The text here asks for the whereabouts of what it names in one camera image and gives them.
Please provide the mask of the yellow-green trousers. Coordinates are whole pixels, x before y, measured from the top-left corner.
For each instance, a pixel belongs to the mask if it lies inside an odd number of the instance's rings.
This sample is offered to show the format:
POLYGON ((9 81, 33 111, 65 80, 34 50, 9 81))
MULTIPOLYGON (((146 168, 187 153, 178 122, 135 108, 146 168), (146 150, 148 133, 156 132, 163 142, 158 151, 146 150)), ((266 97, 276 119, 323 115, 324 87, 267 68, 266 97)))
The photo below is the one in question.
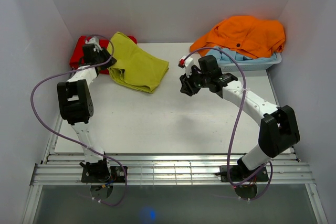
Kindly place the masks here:
POLYGON ((169 62, 141 49, 128 36, 115 33, 107 51, 117 62, 108 68, 117 84, 146 93, 154 93, 169 70, 169 62))

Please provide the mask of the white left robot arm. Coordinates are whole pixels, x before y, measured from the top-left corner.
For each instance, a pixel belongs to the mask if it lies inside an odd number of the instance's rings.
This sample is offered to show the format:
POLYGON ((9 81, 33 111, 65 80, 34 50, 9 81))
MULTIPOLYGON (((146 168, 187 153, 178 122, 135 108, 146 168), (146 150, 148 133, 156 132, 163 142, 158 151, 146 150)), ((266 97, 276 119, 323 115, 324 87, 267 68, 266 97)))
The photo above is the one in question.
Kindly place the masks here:
POLYGON ((111 168, 104 153, 95 140, 90 128, 90 119, 94 114, 93 101, 89 91, 90 84, 99 75, 101 68, 106 69, 117 62, 105 47, 99 45, 98 38, 92 37, 82 46, 83 63, 78 71, 66 82, 57 84, 59 109, 62 119, 68 122, 81 143, 85 161, 80 163, 83 168, 81 181, 107 182, 111 178, 111 168))

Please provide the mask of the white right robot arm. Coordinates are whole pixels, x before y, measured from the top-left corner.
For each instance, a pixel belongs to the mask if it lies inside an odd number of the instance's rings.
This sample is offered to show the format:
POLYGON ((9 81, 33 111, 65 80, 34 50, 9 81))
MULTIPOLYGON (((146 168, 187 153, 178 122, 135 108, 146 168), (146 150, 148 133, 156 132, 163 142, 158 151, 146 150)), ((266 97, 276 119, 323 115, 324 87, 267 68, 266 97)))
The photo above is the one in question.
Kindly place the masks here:
POLYGON ((300 141, 296 115, 288 105, 278 106, 247 90, 246 81, 239 81, 231 73, 223 73, 214 56, 205 56, 194 64, 192 58, 183 57, 178 63, 185 73, 180 76, 180 92, 196 95, 200 89, 209 89, 220 98, 239 107, 259 126, 257 145, 241 157, 237 165, 227 166, 226 177, 230 182, 245 182, 285 150, 300 141))

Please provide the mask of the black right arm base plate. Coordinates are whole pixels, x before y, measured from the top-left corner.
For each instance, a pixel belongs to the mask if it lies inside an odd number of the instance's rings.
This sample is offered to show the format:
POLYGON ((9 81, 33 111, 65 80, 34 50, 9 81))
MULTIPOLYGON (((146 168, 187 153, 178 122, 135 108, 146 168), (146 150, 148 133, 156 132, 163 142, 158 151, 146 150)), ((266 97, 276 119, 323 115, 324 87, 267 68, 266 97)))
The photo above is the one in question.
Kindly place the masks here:
MULTIPOLYGON (((237 183, 240 182, 246 178, 248 178, 253 172, 256 170, 252 171, 242 171, 237 165, 231 166, 229 169, 230 173, 230 178, 232 182, 237 183)), ((221 177, 221 182, 229 182, 228 176, 227 176, 227 167, 226 166, 220 166, 219 167, 219 172, 216 173, 217 176, 221 177)), ((267 182, 269 180, 269 176, 267 173, 267 170, 265 167, 262 168, 257 174, 255 174, 253 177, 251 177, 248 181, 249 182, 267 182)))

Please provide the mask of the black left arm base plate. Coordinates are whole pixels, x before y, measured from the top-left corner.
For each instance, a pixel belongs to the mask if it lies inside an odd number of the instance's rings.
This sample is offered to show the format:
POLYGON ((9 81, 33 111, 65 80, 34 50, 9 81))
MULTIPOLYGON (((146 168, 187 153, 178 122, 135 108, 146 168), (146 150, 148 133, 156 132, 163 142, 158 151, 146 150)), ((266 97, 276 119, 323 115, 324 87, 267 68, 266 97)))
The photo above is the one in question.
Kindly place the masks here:
POLYGON ((128 167, 110 166, 109 168, 96 168, 88 170, 83 168, 81 182, 82 183, 124 183, 128 172, 128 167))

